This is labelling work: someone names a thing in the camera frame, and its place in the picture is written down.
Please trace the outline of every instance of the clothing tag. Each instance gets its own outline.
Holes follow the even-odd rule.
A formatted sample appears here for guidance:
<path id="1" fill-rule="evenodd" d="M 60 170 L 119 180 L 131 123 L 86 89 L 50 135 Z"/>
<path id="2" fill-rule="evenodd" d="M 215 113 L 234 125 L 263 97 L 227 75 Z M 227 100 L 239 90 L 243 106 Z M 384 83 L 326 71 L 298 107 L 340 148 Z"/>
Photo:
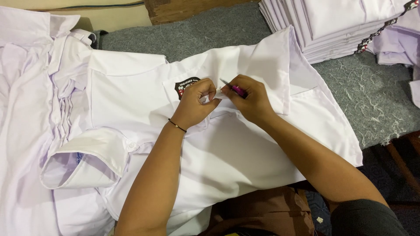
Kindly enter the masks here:
<path id="1" fill-rule="evenodd" d="M 76 153 L 76 162 L 77 162 L 77 164 L 80 163 L 80 161 L 83 158 L 83 156 L 84 156 L 84 153 L 80 153 L 80 152 L 77 152 Z"/>

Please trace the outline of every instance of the embroidered school badge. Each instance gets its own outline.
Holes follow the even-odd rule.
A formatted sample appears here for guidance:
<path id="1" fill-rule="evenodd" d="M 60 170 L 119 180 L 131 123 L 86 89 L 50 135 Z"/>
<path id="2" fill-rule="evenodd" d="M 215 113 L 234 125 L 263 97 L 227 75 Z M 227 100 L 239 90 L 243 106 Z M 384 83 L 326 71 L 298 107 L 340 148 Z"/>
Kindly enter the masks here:
<path id="1" fill-rule="evenodd" d="M 182 95 L 184 94 L 184 90 L 188 86 L 190 86 L 191 84 L 193 84 L 193 83 L 195 83 L 195 82 L 197 82 L 199 80 L 200 79 L 198 77 L 191 77 L 191 78 L 188 78 L 188 79 L 186 79 L 184 81 L 175 83 L 175 91 L 178 93 L 179 100 L 181 100 Z"/>

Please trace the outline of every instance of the brown fabric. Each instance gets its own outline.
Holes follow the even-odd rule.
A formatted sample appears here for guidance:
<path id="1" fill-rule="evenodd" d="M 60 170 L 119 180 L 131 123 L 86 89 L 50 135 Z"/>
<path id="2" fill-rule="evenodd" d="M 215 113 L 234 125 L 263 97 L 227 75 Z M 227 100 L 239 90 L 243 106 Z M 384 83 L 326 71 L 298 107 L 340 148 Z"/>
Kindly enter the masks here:
<path id="1" fill-rule="evenodd" d="M 222 236 L 235 227 L 264 229 L 280 236 L 313 236 L 314 232 L 309 207 L 286 186 L 213 205 L 209 227 L 199 236 Z"/>

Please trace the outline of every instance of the gray carpet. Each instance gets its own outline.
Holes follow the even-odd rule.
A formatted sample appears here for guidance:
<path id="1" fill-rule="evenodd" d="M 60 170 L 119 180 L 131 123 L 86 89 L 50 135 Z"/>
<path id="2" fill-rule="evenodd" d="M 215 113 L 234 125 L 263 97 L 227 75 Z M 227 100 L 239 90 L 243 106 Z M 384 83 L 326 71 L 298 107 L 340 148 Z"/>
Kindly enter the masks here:
<path id="1" fill-rule="evenodd" d="M 97 49 L 164 54 L 174 62 L 211 48 L 253 45 L 270 30 L 258 4 L 245 3 L 180 22 L 95 33 Z M 377 65 L 368 52 L 313 66 L 346 114 L 362 148 L 420 130 L 420 109 L 410 100 L 409 69 Z"/>

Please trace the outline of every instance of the shirt label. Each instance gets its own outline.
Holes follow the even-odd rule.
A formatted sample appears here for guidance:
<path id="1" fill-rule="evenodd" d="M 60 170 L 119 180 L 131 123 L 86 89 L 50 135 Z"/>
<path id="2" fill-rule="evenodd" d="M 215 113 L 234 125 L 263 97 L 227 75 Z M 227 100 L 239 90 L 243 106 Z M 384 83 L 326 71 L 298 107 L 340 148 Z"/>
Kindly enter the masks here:
<path id="1" fill-rule="evenodd" d="M 77 164 L 80 163 L 81 159 L 83 158 L 84 153 L 77 152 L 76 153 L 76 162 Z"/>
<path id="2" fill-rule="evenodd" d="M 199 80 L 200 79 L 198 77 L 191 77 L 191 78 L 188 78 L 188 79 L 186 79 L 184 81 L 175 83 L 175 91 L 178 93 L 179 100 L 181 100 L 182 95 L 184 94 L 184 90 L 188 86 L 190 86 L 191 84 L 193 84 L 193 83 L 195 83 L 195 82 L 197 82 Z"/>

